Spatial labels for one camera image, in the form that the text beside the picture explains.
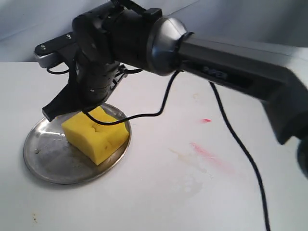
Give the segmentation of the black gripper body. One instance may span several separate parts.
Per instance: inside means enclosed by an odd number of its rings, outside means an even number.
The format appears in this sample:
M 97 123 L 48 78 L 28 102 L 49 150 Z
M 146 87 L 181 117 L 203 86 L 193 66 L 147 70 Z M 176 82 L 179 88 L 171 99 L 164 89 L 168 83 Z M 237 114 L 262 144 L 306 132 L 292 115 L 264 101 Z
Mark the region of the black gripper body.
M 99 6 L 72 22 L 78 45 L 77 93 L 84 106 L 103 102 L 121 63 L 151 71 L 148 39 L 159 9 Z

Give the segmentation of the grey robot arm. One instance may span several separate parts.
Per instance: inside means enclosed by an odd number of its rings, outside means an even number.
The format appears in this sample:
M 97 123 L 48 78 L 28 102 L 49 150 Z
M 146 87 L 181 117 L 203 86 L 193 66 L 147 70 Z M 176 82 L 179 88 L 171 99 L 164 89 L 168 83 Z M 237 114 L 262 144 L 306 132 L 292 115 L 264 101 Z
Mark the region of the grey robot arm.
M 308 61 L 287 46 L 198 38 L 159 8 L 113 0 L 76 17 L 72 32 L 47 42 L 38 55 L 50 69 L 68 66 L 67 85 L 42 112 L 49 120 L 88 112 L 105 102 L 121 73 L 160 76 L 186 71 L 254 97 L 263 105 L 275 137 L 297 137 L 297 160 L 308 173 Z

